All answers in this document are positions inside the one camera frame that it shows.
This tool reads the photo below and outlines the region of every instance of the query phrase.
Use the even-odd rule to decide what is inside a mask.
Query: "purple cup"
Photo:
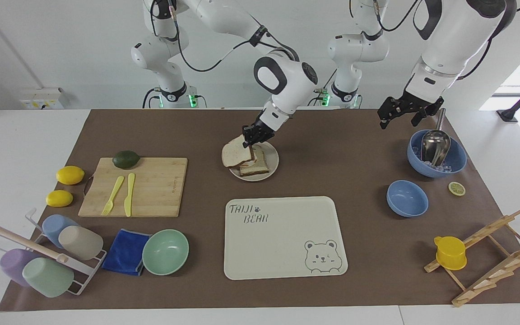
[[[2,271],[11,280],[22,287],[29,287],[30,285],[23,279],[23,268],[33,259],[41,257],[38,253],[27,251],[25,249],[15,248],[7,251],[0,259],[0,267]]]

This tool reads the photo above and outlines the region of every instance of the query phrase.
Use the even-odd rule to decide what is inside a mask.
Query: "brown table mat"
[[[439,268],[423,266],[435,258],[433,238],[461,239],[501,216],[483,180],[469,161],[460,173],[429,179],[406,158],[410,136],[433,128],[426,119],[413,128],[407,117],[378,126],[376,111],[298,111],[270,140],[280,166],[265,181],[247,183],[223,168],[222,146],[254,121],[257,111],[92,111],[68,165],[91,175],[99,158],[120,150],[144,157],[187,157],[186,186],[178,218],[79,218],[83,185],[64,186],[74,193],[64,214],[105,239],[105,249],[120,228],[155,233],[175,228],[190,241],[184,267],[170,276],[144,271],[134,277],[100,269],[81,296],[45,298],[11,282],[0,311],[116,308],[232,308],[272,306],[355,306],[450,304],[460,288]],[[457,138],[448,122],[444,130]],[[386,204],[386,189],[397,179],[420,185],[429,210],[401,218]],[[449,193],[450,181],[467,189]],[[341,276],[232,281],[223,274],[224,208],[234,198],[326,195],[336,204],[349,268]],[[508,250],[520,249],[508,231],[495,238]],[[469,286],[504,255],[488,240],[468,250],[468,266],[456,275]],[[520,269],[473,304],[520,302]]]

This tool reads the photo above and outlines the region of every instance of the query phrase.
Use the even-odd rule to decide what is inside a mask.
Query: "avocado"
[[[121,169],[128,169],[136,166],[140,161],[140,156],[131,150],[125,150],[118,152],[112,159],[111,162],[114,166]]]

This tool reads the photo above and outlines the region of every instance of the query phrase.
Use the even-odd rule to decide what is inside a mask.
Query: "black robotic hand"
[[[258,142],[264,142],[274,136],[274,130],[269,128],[264,122],[256,118],[254,124],[242,127],[242,134],[244,135],[244,148],[257,144]]]
[[[428,103],[407,93],[399,99],[388,97],[377,111],[380,127],[386,129],[390,120],[406,113],[416,113],[410,122],[413,126],[417,126],[425,117],[435,115],[442,103],[444,103],[442,97],[439,97],[436,103]]]

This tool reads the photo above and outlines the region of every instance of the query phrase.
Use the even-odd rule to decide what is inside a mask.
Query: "wall socket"
[[[25,109],[64,109],[70,103],[59,88],[24,89],[21,94]]]

